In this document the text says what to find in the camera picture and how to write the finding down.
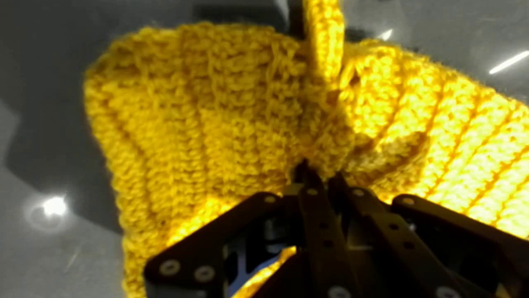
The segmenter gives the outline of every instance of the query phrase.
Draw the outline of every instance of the knitted hat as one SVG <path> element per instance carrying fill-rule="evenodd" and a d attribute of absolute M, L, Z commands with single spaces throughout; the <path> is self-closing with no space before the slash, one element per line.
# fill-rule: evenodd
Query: knitted hat
<path fill-rule="evenodd" d="M 308 40 L 254 25 L 143 28 L 88 69 L 87 113 L 125 228 L 131 298 L 169 245 L 308 159 L 391 202 L 417 194 L 529 235 L 529 111 L 382 41 L 344 43 L 338 0 L 306 0 Z"/>

